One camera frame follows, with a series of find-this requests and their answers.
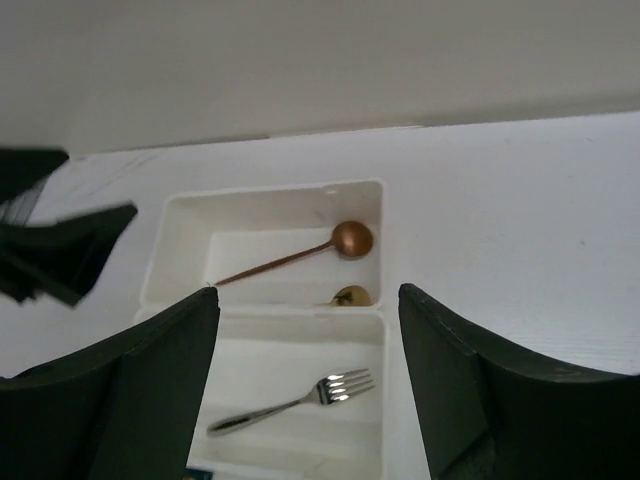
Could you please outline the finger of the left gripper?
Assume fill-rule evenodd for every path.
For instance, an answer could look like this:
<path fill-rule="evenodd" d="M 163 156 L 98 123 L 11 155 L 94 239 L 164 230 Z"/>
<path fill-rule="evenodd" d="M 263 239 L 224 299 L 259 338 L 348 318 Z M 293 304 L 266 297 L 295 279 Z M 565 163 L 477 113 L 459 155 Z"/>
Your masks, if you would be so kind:
<path fill-rule="evenodd" d="M 1 225 L 1 293 L 21 304 L 41 295 L 75 306 L 94 288 L 138 210 L 132 203 L 48 225 Z"/>
<path fill-rule="evenodd" d="M 1 148 L 1 222 L 24 225 L 48 178 L 69 160 L 58 148 Z"/>

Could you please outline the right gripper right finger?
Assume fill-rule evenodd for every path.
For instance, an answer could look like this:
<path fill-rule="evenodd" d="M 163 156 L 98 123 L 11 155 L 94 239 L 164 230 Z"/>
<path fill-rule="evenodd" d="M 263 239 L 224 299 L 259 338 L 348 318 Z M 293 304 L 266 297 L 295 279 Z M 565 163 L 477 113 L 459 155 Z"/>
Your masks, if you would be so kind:
<path fill-rule="evenodd" d="M 639 379 L 474 324 L 412 284 L 402 342 L 434 479 L 635 479 Z"/>

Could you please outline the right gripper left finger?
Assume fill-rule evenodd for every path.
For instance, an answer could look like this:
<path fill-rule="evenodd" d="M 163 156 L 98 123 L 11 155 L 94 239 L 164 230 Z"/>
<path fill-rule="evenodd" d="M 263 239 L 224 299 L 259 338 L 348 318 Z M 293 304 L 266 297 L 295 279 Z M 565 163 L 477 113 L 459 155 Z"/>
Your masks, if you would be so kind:
<path fill-rule="evenodd" d="M 215 348 L 218 292 L 1 381 L 4 479 L 182 479 Z"/>

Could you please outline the silver fork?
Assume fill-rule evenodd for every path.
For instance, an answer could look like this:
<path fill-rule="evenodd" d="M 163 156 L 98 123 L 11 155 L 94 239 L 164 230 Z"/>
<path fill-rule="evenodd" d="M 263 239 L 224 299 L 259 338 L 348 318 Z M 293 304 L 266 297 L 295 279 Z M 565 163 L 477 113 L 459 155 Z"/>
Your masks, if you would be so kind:
<path fill-rule="evenodd" d="M 207 427 L 206 434 L 212 438 L 224 436 L 300 405 L 313 404 L 329 407 L 357 397 L 374 388 L 375 381 L 367 368 L 332 373 L 319 379 L 300 398 L 219 420 Z"/>

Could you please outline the gold spoon green handle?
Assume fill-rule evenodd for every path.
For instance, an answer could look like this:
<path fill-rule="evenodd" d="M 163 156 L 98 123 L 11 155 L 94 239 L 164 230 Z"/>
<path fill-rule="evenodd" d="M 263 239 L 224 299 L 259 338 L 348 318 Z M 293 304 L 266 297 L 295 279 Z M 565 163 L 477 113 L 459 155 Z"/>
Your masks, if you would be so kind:
<path fill-rule="evenodd" d="M 372 298 L 364 287 L 349 285 L 340 289 L 329 302 L 318 303 L 318 306 L 369 307 L 372 304 Z"/>

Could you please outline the copper spoon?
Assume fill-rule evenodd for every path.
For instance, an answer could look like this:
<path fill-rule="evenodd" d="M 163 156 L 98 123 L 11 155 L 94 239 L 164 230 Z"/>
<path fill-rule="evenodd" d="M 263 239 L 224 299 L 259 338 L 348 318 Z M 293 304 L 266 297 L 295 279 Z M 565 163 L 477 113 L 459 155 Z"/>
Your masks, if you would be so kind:
<path fill-rule="evenodd" d="M 274 270 L 287 264 L 299 261 L 303 258 L 323 252 L 327 249 L 335 250 L 340 256 L 347 259 L 359 259 L 370 253 L 373 249 L 375 238 L 372 230 L 365 224 L 349 220 L 339 223 L 331 232 L 330 238 L 315 247 L 272 260 L 268 263 L 234 274 L 215 283 L 215 286 L 223 286 L 233 282 L 259 275 L 263 272 Z"/>

